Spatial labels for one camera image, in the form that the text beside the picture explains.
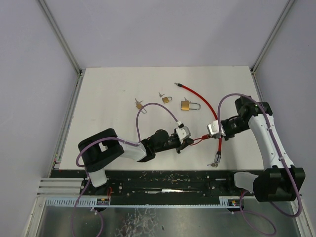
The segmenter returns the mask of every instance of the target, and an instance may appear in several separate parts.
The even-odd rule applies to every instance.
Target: white tabletop
[[[176,86],[178,82],[197,91],[217,111],[221,98],[239,92],[258,100],[248,67],[140,67],[140,68],[87,68],[84,74],[75,113],[62,155],[60,169],[80,169],[75,160],[78,143],[107,128],[114,128],[123,139],[137,141],[135,118],[138,109],[135,98],[163,104],[159,92],[173,100],[164,104],[190,131],[191,138],[207,134],[206,126],[214,121],[213,114],[202,100]],[[180,110],[186,97],[201,104],[199,111]],[[236,115],[234,101],[228,98],[221,108],[221,119]],[[140,114],[141,138],[147,138],[158,129],[169,135],[176,123],[168,112],[158,106],[148,106]],[[217,152],[218,140],[208,139],[190,146],[177,154],[175,149],[156,154],[155,159],[139,163],[127,158],[117,158],[105,169],[112,170],[225,170],[263,169],[262,158],[251,131],[223,140],[222,160],[218,168],[207,166]]]

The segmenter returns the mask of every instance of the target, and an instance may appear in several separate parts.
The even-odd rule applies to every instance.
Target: white table
[[[87,68],[79,98],[65,144],[60,169],[80,169],[75,160],[78,143],[107,128],[114,128],[121,138],[137,141],[135,118],[138,109],[135,98],[162,103],[159,92],[173,100],[164,104],[191,131],[192,138],[207,134],[206,126],[214,121],[209,108],[198,97],[174,83],[186,85],[209,101],[217,111],[221,98],[239,92],[258,100],[248,67],[141,67],[141,68]],[[199,111],[182,111],[180,102],[186,97],[201,104]],[[221,119],[236,115],[234,101],[228,98],[221,109]],[[168,112],[158,106],[148,106],[146,114],[140,114],[141,138],[147,138],[158,129],[171,134],[176,123]],[[223,141],[222,160],[218,168],[212,163],[218,140],[208,139],[196,146],[187,147],[181,154],[175,149],[156,154],[156,158],[139,163],[117,158],[107,165],[108,170],[225,170],[263,169],[258,145],[251,131]]]

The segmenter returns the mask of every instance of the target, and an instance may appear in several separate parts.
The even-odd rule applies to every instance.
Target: metal frame
[[[51,174],[52,168],[55,164],[56,160],[59,160],[62,153],[63,149],[65,146],[65,142],[67,139],[69,127],[71,124],[71,120],[73,117],[73,113],[75,110],[75,106],[77,103],[80,87],[82,84],[82,79],[83,79],[83,72],[82,69],[80,68],[77,60],[75,59],[73,53],[71,52],[65,38],[63,37],[51,11],[48,8],[47,3],[45,0],[37,0],[39,3],[41,9],[43,10],[43,13],[45,17],[47,18],[50,26],[52,27],[52,30],[54,34],[56,35],[58,41],[60,42],[61,47],[65,51],[68,59],[70,60],[75,72],[77,73],[77,82],[76,85],[72,91],[71,99],[68,105],[68,110],[63,122],[62,130],[60,132],[59,138],[58,138],[58,143],[56,146],[56,149],[54,151],[52,163],[49,169],[48,177]],[[250,68],[253,81],[259,96],[259,99],[261,101],[264,101],[262,92],[260,90],[257,78],[256,78],[256,71],[258,70],[258,67],[260,66],[262,60],[264,59],[264,56],[268,52],[269,48],[271,47],[271,44],[276,37],[277,33],[279,32],[285,18],[289,14],[290,10],[294,6],[296,0],[288,0],[286,6],[284,7],[282,13],[280,14],[276,24],[273,27],[273,30],[269,34],[268,39],[266,40],[260,54],[258,55],[255,63],[253,66]],[[74,202],[73,200],[78,196],[78,193],[80,189],[82,189],[82,178],[43,178],[41,180],[40,186],[39,186],[39,191],[38,191],[38,196],[35,201],[34,208],[32,210],[32,213],[30,215],[30,221],[27,225],[26,231],[25,231],[25,236],[36,236],[36,233],[38,231],[38,227],[40,225],[40,219],[43,213],[44,206],[47,203],[50,204],[57,204],[57,205],[72,205]],[[64,198],[64,200],[68,199],[69,202],[60,202],[61,198]],[[91,201],[94,203],[96,199],[96,196],[91,197],[91,196],[85,196],[83,197],[83,202],[81,203],[83,206],[85,205],[84,201]],[[293,211],[297,209],[295,203],[292,202],[292,207]],[[314,236],[313,230],[311,230],[311,227],[308,225],[308,215],[304,212],[302,212],[302,215],[297,218],[297,223],[300,229],[300,232],[304,234],[304,236]]]

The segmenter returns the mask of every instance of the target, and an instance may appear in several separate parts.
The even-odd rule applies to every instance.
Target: white wall
[[[0,7],[0,235],[20,236],[76,75],[35,0]]]
[[[294,5],[257,77],[269,101],[283,145],[303,167],[301,193],[316,227],[316,1]]]
[[[47,0],[83,67],[251,66],[287,0]]]

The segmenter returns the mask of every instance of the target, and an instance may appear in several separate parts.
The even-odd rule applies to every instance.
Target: gray floor
[[[276,237],[299,237],[293,218],[278,213],[269,203],[247,199],[245,210],[256,211],[269,217],[277,227]],[[280,203],[291,213],[289,203]],[[46,207],[38,237],[71,237],[71,207]],[[226,209],[191,208],[108,208],[102,212],[103,237],[261,237],[245,223],[240,213],[231,214]],[[247,215],[260,230],[272,232],[263,219]],[[100,219],[88,208],[77,208],[74,229],[76,237],[94,237],[100,229]]]

